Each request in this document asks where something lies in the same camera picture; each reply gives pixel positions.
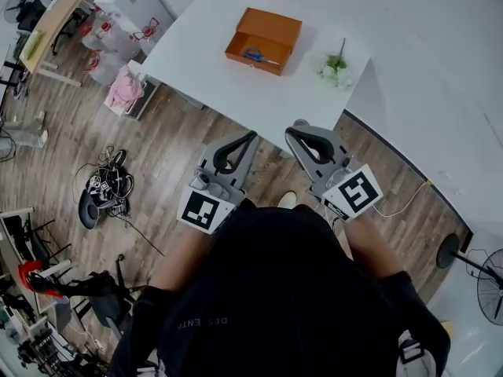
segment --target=cardboard box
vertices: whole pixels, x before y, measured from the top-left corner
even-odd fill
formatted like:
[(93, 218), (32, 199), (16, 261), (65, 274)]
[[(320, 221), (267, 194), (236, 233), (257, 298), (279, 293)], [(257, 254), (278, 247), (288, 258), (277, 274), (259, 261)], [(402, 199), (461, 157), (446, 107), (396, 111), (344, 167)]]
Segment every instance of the cardboard box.
[[(299, 37), (302, 21), (247, 8), (236, 26), (236, 34), (226, 49), (229, 59), (281, 75)], [(267, 61), (244, 57), (247, 49), (258, 49)]]

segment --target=blue scissors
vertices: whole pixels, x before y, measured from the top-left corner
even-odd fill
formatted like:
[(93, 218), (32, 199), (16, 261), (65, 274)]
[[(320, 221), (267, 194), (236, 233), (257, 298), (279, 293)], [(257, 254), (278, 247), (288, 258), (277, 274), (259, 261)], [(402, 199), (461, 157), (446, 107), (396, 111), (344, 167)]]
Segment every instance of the blue scissors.
[(259, 62), (259, 63), (261, 61), (265, 61), (267, 63), (276, 64), (277, 66), (280, 65), (277, 61), (274, 61), (274, 60), (271, 60), (271, 59), (267, 59), (266, 57), (264, 57), (260, 53), (260, 50), (258, 50), (256, 48), (246, 49), (245, 52), (244, 52), (244, 57), (247, 57), (248, 59), (253, 59), (253, 60), (255, 60), (255, 61)]

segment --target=brown box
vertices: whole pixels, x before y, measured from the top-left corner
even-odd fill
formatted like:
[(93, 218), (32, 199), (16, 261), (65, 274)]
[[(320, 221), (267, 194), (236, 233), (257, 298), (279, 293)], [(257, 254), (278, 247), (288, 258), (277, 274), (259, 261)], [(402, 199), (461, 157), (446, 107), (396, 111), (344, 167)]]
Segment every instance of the brown box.
[[(236, 34), (227, 46), (226, 56), (281, 75), (297, 42), (301, 26), (302, 21), (248, 7), (236, 26)], [(247, 49), (254, 48), (279, 65), (244, 57)]]

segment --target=wooden floor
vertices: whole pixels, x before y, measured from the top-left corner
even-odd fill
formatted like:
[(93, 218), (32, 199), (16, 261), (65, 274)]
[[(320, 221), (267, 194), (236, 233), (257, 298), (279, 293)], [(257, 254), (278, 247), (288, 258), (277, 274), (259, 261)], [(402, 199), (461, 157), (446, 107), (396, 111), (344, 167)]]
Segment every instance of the wooden floor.
[[(140, 122), (120, 119), (101, 107), (107, 89), (82, 72), (86, 58), (86, 50), (76, 40), (53, 58), (61, 66), (58, 71), (83, 81), (81, 88), (36, 75), (29, 98), (6, 98), (4, 109), (9, 121), (17, 115), (29, 122), (41, 110), (46, 111), (49, 141), (44, 149), (20, 148), (14, 160), (0, 164), (0, 210), (33, 206), (36, 223), (56, 218), (53, 234), (60, 245), (72, 243), (68, 256), (78, 265), (77, 276), (104, 269), (115, 274), (114, 261), (118, 254), (125, 254), (127, 284), (144, 284), (160, 260), (159, 254), (116, 219), (107, 219), (98, 230), (85, 230), (72, 198), (75, 172), (84, 163), (96, 163), (108, 145), (125, 148), (129, 153), (127, 169), (136, 183), (130, 196), (131, 221), (166, 252), (183, 229), (175, 221), (178, 197), (201, 153), (209, 142), (240, 126), (211, 109), (196, 110), (166, 86), (152, 99)], [(343, 115), (336, 129), (356, 157), (373, 169), (386, 194), (378, 204), (380, 210), (389, 214), (401, 209), (423, 182), (420, 176), (347, 116)], [(87, 167), (76, 178), (76, 199), (92, 169)], [(278, 148), (262, 141), (245, 188), (259, 206), (275, 205), (293, 189), (299, 202), (324, 214), (323, 207), (309, 196), (309, 184), (293, 159), (281, 158)], [(463, 222), (429, 186), (421, 189), (401, 214), (382, 218), (373, 211), (373, 217), (427, 301), (446, 275), (435, 267), (436, 249), (449, 233), (455, 232), (463, 240), (468, 231)], [(341, 231), (337, 224), (336, 232), (344, 242)], [(91, 313), (84, 323), (104, 345), (109, 358), (116, 345), (110, 330)], [(80, 344), (90, 341), (70, 328), (66, 335)]]

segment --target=gray pants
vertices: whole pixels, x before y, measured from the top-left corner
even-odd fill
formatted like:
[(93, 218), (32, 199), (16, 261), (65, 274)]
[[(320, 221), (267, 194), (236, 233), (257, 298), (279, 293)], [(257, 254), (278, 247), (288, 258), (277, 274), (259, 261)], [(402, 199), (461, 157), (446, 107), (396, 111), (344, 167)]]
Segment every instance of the gray pants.
[(7, 133), (16, 142), (18, 147), (41, 148), (40, 136), (42, 135), (42, 121), (33, 120), (28, 126), (22, 127), (20, 123), (5, 123), (0, 132), (0, 151), (10, 150), (12, 142), (7, 138)]

